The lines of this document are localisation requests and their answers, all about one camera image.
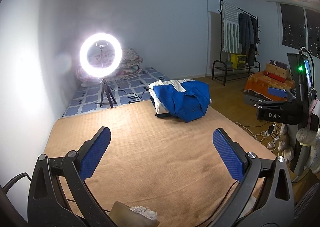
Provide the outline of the white and blue jacket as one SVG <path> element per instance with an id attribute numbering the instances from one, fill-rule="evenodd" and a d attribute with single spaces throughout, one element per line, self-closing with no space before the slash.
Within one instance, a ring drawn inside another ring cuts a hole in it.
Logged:
<path id="1" fill-rule="evenodd" d="M 212 102 L 209 85 L 193 79 L 158 80 L 148 86 L 150 97 L 158 99 L 184 122 L 203 117 Z"/>

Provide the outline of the dark hanging clothes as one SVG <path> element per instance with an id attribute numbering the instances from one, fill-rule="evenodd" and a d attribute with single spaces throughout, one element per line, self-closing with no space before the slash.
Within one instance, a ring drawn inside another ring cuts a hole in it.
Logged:
<path id="1" fill-rule="evenodd" d="M 240 13 L 239 32 L 239 43 L 242 45 L 241 54 L 246 56 L 248 66 L 253 66 L 256 46 L 259 44 L 257 19 L 250 14 Z"/>

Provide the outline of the black clothes rack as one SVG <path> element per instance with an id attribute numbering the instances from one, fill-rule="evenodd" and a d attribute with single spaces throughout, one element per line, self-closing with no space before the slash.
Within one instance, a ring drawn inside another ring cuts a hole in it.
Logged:
<path id="1" fill-rule="evenodd" d="M 211 80 L 227 82 L 261 71 L 257 61 L 260 44 L 258 17 L 225 0 L 220 3 L 220 53 L 212 63 Z"/>

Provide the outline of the red and brown boxes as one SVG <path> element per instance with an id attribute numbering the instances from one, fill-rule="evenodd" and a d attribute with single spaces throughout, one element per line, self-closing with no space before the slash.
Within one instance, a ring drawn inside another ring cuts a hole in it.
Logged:
<path id="1" fill-rule="evenodd" d="M 275 61 L 273 59 L 271 59 L 269 63 L 266 63 L 263 74 L 277 81 L 280 81 L 281 83 L 284 83 L 287 79 L 291 78 L 288 64 Z"/>

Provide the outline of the orange patterned covered box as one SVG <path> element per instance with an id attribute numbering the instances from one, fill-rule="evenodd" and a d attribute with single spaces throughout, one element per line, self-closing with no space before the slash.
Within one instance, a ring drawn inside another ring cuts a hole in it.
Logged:
<path id="1" fill-rule="evenodd" d="M 283 97 L 273 96 L 268 93 L 268 88 L 291 90 L 295 88 L 295 82 L 288 78 L 284 83 L 264 75 L 263 72 L 251 74 L 244 88 L 244 94 L 262 98 L 266 101 L 285 101 Z"/>

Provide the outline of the yellow box on rack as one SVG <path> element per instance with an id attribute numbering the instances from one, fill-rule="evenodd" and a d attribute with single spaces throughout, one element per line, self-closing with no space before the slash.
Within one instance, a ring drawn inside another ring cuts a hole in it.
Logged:
<path id="1" fill-rule="evenodd" d="M 233 69 L 244 69 L 247 64 L 247 57 L 246 55 L 232 53 L 230 55 L 230 62 L 232 63 Z"/>

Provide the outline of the tan bed blanket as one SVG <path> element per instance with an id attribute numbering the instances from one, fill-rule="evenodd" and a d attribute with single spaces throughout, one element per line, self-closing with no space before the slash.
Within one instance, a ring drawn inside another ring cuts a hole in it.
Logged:
<path id="1" fill-rule="evenodd" d="M 119 201 L 155 211 L 160 226 L 196 226 L 217 208 L 233 179 L 216 151 L 212 135 L 223 128 L 245 151 L 264 159 L 266 147 L 213 108 L 186 123 L 158 118 L 150 101 L 56 121 L 45 153 L 77 150 L 102 127 L 111 143 L 86 184 L 105 209 Z"/>

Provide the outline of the dark night window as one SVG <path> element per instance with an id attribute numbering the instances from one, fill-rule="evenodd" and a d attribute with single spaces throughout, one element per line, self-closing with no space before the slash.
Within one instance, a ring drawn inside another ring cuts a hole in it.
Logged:
<path id="1" fill-rule="evenodd" d="M 319 58 L 319 11 L 281 3 L 280 12 L 282 45 L 295 49 L 304 46 Z"/>

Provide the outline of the blue checkered mattress sheet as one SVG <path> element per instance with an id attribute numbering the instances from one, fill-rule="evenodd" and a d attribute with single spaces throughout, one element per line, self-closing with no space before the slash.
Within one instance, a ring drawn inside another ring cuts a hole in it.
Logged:
<path id="1" fill-rule="evenodd" d="M 169 77 L 154 68 L 143 68 L 142 71 L 129 79 L 108 82 L 111 89 L 111 101 L 114 107 L 133 104 L 150 99 L 148 85 L 157 81 L 167 81 Z M 106 95 L 101 98 L 102 85 L 79 87 L 65 110 L 63 117 L 71 117 L 92 113 L 110 108 Z"/>

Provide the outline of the dark teal folded garment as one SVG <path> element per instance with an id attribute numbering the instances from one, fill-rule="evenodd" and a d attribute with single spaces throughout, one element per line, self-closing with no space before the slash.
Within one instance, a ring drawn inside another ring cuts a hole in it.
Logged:
<path id="1" fill-rule="evenodd" d="M 178 118 L 177 116 L 172 115 L 168 109 L 160 102 L 158 99 L 154 99 L 150 97 L 151 103 L 155 109 L 155 116 L 158 118 L 166 118 L 166 117 L 174 117 Z"/>

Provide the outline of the white striped hanging towel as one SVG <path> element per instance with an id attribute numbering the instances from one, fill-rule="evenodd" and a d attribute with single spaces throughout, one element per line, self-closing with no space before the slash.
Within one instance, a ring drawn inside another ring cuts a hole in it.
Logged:
<path id="1" fill-rule="evenodd" d="M 238 53 L 239 50 L 239 11 L 238 7 L 221 2 L 223 48 L 225 53 Z"/>

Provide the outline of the zebra striped trouser leg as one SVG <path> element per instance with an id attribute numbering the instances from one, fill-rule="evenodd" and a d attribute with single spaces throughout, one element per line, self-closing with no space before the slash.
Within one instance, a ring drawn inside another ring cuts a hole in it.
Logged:
<path id="1" fill-rule="evenodd" d="M 296 205 L 292 226 L 319 226 L 319 183 L 315 183 Z"/>

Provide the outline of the floral folded quilt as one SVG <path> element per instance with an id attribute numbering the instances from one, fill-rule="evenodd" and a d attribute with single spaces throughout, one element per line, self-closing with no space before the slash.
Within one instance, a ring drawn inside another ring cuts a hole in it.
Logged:
<path id="1" fill-rule="evenodd" d="M 100 50 L 95 50 L 93 53 L 90 53 L 88 59 L 93 62 L 93 64 L 99 64 L 99 52 Z M 103 61 L 104 65 L 107 65 L 109 61 L 112 61 L 114 52 L 113 49 L 103 50 Z M 121 79 L 128 79 L 138 73 L 141 70 L 140 64 L 143 62 L 142 57 L 132 48 L 127 47 L 123 48 L 123 54 L 121 62 L 118 68 L 109 76 L 106 76 L 106 81 L 119 81 Z M 81 81 L 82 87 L 88 87 L 89 85 L 99 84 L 100 78 L 92 77 L 88 75 L 81 66 L 76 69 L 76 77 Z"/>

